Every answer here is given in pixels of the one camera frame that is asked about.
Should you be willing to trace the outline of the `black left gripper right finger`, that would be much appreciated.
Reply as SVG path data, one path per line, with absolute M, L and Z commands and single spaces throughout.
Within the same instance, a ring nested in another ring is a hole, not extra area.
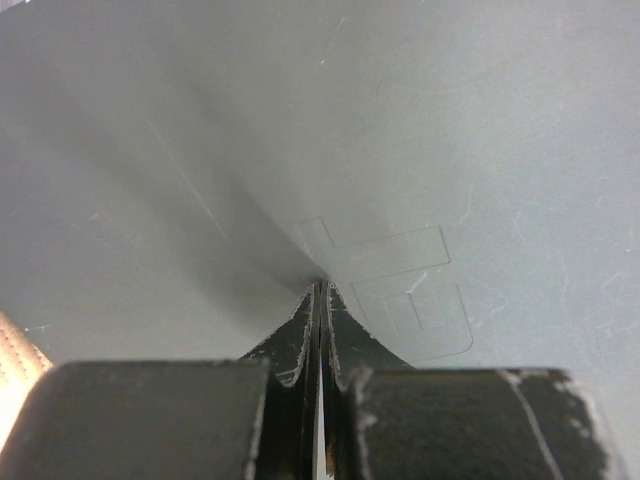
M 319 289 L 325 458 L 336 479 L 624 479 L 605 418 L 568 372 L 419 369 Z

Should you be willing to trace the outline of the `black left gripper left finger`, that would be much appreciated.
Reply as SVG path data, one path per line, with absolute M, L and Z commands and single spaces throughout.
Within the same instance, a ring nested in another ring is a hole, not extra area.
M 76 361 L 28 394 L 1 452 L 5 479 L 312 479 L 318 313 L 237 360 Z

